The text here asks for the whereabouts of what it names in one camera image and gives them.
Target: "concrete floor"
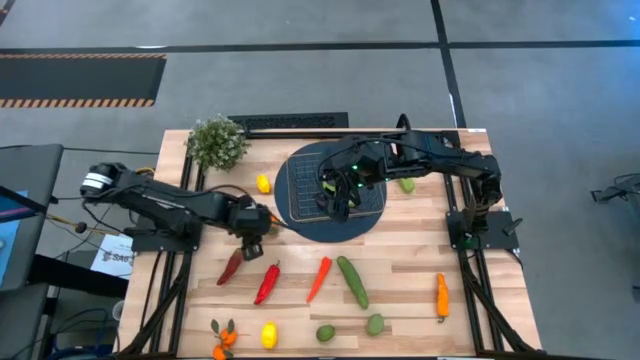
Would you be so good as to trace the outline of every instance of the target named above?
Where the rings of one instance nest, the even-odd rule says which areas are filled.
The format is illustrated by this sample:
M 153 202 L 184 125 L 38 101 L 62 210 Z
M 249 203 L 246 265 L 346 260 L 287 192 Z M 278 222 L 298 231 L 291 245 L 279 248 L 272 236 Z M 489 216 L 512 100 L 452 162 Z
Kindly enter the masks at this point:
M 449 41 L 640 38 L 636 1 L 440 0 Z M 17 0 L 0 48 L 436 41 L 428 0 Z M 469 127 L 487 128 L 504 174 L 542 344 L 556 354 L 640 353 L 638 215 L 589 190 L 637 172 L 640 48 L 453 50 Z M 347 111 L 352 127 L 451 127 L 438 50 L 170 54 L 148 109 L 2 109 L 0 146 L 157 151 L 162 133 L 221 112 Z M 56 194 L 76 196 L 101 161 L 153 155 L 66 152 Z M 88 220 L 65 202 L 53 213 Z M 107 219 L 128 223 L 124 211 Z M 40 253 L 77 240 L 47 226 Z

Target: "butcher block tabletop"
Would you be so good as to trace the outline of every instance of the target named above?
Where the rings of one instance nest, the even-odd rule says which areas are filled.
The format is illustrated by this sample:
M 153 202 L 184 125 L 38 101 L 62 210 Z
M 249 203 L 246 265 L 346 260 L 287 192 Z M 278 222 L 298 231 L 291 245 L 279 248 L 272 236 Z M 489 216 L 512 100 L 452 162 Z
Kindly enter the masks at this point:
M 466 150 L 491 152 L 487 132 L 483 129 L 457 131 Z M 165 132 L 156 180 L 179 186 L 188 134 L 188 130 Z M 241 186 L 257 202 L 278 214 L 273 194 L 258 192 L 256 176 L 266 174 L 273 185 L 288 156 L 316 141 L 251 140 L 249 153 L 229 173 L 213 169 L 206 173 L 204 188 L 220 184 Z M 191 190 L 195 188 L 196 173 L 197 166 L 193 166 Z M 243 263 L 223 286 L 217 286 L 216 281 L 229 256 L 239 247 L 240 240 L 223 230 L 206 226 L 191 265 L 178 357 L 211 356 L 218 343 L 211 330 L 211 320 L 216 319 L 224 325 L 231 318 L 238 331 L 238 339 L 231 349 L 236 357 L 474 354 L 458 259 L 449 246 L 445 223 L 449 207 L 443 176 L 435 173 L 414 181 L 416 189 L 411 195 L 404 194 L 395 181 L 387 184 L 384 213 L 369 232 L 350 241 L 326 244 L 307 240 L 289 230 L 280 231 L 276 236 L 264 238 L 264 256 Z M 463 204 L 459 183 L 455 186 L 458 204 Z M 156 255 L 141 253 L 135 259 L 119 327 L 121 348 L 131 342 L 140 327 Z M 520 265 L 504 250 L 487 250 L 485 255 L 497 307 L 526 342 L 539 348 L 540 340 Z M 307 295 L 325 256 L 333 259 L 334 264 L 314 300 L 307 304 Z M 335 262 L 338 256 L 350 259 L 358 270 L 369 295 L 367 310 L 358 306 L 349 290 Z M 157 268 L 147 318 L 156 307 L 165 258 L 163 254 Z M 275 288 L 262 305 L 254 305 L 267 268 L 278 261 L 281 274 Z M 177 256 L 176 273 L 179 264 L 180 256 Z M 449 287 L 450 316 L 443 323 L 438 323 L 436 313 L 437 273 L 445 275 Z M 477 304 L 484 344 L 491 349 L 486 312 L 479 302 Z M 385 318 L 384 331 L 377 337 L 369 337 L 365 331 L 367 318 L 376 313 Z M 160 351 L 168 349 L 173 308 L 165 319 Z M 260 340 L 267 321 L 273 321 L 278 327 L 278 343 L 273 350 L 264 349 Z M 320 343 L 316 340 L 316 329 L 325 324 L 335 327 L 336 336 L 329 342 Z

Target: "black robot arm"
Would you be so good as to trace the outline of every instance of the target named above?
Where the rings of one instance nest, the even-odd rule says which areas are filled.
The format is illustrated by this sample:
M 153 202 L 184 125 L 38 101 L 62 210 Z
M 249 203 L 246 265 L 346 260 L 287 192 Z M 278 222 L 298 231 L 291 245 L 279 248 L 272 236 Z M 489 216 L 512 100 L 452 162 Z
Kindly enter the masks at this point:
M 85 203 L 117 204 L 153 221 L 153 231 L 188 241 L 202 224 L 225 229 L 242 238 L 245 260 L 262 255 L 262 235 L 271 227 L 269 209 L 247 195 L 220 191 L 192 192 L 137 174 L 120 163 L 89 169 L 80 188 Z M 135 236 L 141 230 L 126 229 Z
M 502 198 L 495 157 L 448 147 L 439 135 L 416 130 L 378 138 L 345 137 L 332 146 L 318 170 L 319 182 L 335 186 L 333 194 L 325 195 L 327 213 L 337 221 L 348 218 L 349 201 L 360 204 L 358 188 L 432 172 L 469 178 L 474 204 L 465 209 L 465 219 L 470 232 L 486 230 L 487 212 Z

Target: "potted plant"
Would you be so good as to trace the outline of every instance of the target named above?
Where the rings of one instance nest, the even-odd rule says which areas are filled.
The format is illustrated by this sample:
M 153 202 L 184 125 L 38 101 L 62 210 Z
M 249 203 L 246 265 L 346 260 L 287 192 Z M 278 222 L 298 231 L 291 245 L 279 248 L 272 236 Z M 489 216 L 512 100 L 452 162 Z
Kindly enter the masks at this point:
M 251 146 L 240 130 L 240 125 L 220 114 L 205 121 L 197 120 L 189 133 L 187 151 L 203 171 L 213 167 L 228 172 Z

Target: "red pepper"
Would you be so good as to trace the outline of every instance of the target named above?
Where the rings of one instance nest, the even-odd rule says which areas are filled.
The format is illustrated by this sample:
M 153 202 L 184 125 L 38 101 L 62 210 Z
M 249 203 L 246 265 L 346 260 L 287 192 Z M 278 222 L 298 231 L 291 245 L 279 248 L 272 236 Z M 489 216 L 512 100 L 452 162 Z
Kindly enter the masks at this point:
M 258 290 L 256 300 L 253 302 L 255 305 L 262 303 L 276 285 L 276 280 L 278 280 L 278 275 L 280 275 L 280 268 L 278 267 L 278 264 L 280 264 L 279 261 L 277 264 L 269 266 L 269 270 L 264 274 L 264 280 L 262 281 L 262 285 L 260 285 L 260 290 Z
M 220 275 L 220 279 L 218 279 L 217 284 L 222 285 L 226 283 L 231 278 L 231 276 L 236 273 L 243 260 L 244 258 L 242 257 L 242 250 L 240 248 L 237 248 L 236 251 L 231 254 L 229 262 L 227 262 L 227 267 L 224 269 L 222 275 Z

